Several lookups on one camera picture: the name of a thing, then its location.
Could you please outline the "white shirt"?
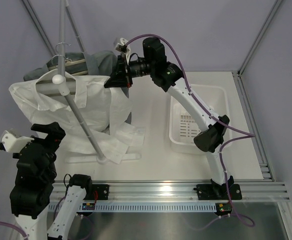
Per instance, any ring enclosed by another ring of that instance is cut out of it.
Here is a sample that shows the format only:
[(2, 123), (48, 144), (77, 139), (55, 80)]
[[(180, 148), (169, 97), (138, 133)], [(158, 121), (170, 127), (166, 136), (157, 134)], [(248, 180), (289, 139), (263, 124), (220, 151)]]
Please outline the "white shirt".
[(56, 154), (67, 163), (120, 164), (139, 159), (139, 154), (128, 150), (143, 145), (145, 129), (128, 122), (133, 107), (128, 95), (118, 87), (105, 88), (108, 76), (65, 73), (69, 97), (96, 140), (104, 156), (100, 159), (64, 93), (60, 93), (60, 84), (53, 82), (57, 74), (57, 70), (51, 70), (35, 80), (17, 82), (8, 88), (32, 124), (57, 122), (65, 131)]

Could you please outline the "grey clothes hanger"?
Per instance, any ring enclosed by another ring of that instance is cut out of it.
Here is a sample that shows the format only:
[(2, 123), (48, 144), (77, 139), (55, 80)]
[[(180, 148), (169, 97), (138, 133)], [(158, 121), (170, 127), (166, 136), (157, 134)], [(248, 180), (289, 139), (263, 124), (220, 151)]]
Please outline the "grey clothes hanger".
[(76, 91), (76, 79), (66, 76), (66, 56), (57, 54), (50, 60), (57, 58), (57, 65), (52, 70), (47, 70), (34, 80), (32, 91), (47, 96), (66, 96)]

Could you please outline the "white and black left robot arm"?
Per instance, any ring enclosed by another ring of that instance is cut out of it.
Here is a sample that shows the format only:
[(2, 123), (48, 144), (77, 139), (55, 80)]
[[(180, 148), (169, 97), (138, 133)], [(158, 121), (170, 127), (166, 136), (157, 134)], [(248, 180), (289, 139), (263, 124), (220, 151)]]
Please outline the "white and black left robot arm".
[(24, 239), (66, 240), (80, 203), (93, 195), (92, 178), (83, 174), (70, 178), (64, 202), (48, 227), (50, 196), (57, 176), (56, 151), (66, 133), (57, 122), (33, 124), (31, 130), (45, 133), (46, 137), (34, 137), (13, 153), (18, 161), (15, 185), (9, 196), (11, 212), (24, 231)]

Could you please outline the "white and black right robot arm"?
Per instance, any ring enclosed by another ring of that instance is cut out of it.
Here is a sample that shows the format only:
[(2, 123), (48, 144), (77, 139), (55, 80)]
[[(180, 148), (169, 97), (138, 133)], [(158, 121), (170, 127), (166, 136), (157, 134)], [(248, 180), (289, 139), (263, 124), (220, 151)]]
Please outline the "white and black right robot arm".
[(130, 88), (133, 78), (150, 76), (154, 84), (177, 100), (191, 115), (200, 132), (194, 137), (195, 146), (206, 153), (211, 170), (210, 184), (198, 185), (198, 192), (207, 196), (225, 198), (234, 183), (231, 175), (220, 158), (224, 135), (230, 123), (227, 115), (220, 116), (192, 90), (181, 65), (169, 62), (165, 46), (156, 36), (147, 36), (142, 42), (143, 57), (131, 60), (130, 42), (120, 38), (114, 48), (120, 53), (115, 69), (105, 88)]

